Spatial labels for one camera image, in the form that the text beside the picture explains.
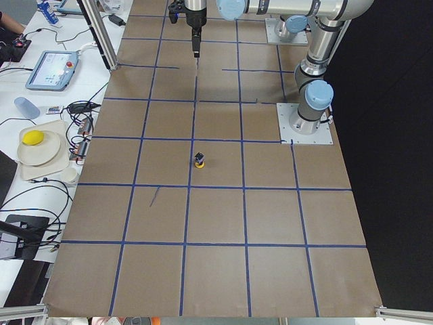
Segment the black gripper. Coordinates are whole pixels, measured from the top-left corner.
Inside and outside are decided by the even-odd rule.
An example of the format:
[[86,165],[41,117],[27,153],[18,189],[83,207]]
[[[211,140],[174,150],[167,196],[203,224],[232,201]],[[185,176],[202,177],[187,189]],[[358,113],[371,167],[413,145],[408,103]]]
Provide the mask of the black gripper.
[[185,15],[192,29],[193,56],[199,58],[202,27],[206,25],[206,0],[185,0]]

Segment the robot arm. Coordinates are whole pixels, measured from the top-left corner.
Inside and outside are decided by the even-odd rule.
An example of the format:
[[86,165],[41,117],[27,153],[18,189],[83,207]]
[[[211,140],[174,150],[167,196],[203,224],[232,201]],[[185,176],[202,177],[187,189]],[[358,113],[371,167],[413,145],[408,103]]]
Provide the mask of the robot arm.
[[[198,60],[199,98],[204,102],[237,102],[274,106],[298,102],[295,130],[306,133],[319,125],[322,111],[305,102],[315,81],[323,80],[331,56],[349,23],[372,1],[174,1],[170,21],[191,28],[192,52]],[[235,57],[226,67],[212,66],[201,53],[205,24],[214,29],[227,21],[235,36],[224,48]]]

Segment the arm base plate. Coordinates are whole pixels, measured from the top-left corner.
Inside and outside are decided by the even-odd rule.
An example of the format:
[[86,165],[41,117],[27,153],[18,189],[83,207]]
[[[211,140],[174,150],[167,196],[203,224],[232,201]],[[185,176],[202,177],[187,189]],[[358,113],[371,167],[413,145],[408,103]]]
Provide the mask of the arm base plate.
[[307,46],[308,40],[305,32],[307,24],[306,16],[290,16],[285,20],[283,18],[266,18],[267,43]]
[[298,115],[297,103],[277,103],[280,140],[283,144],[333,145],[326,113],[318,121],[306,121]]

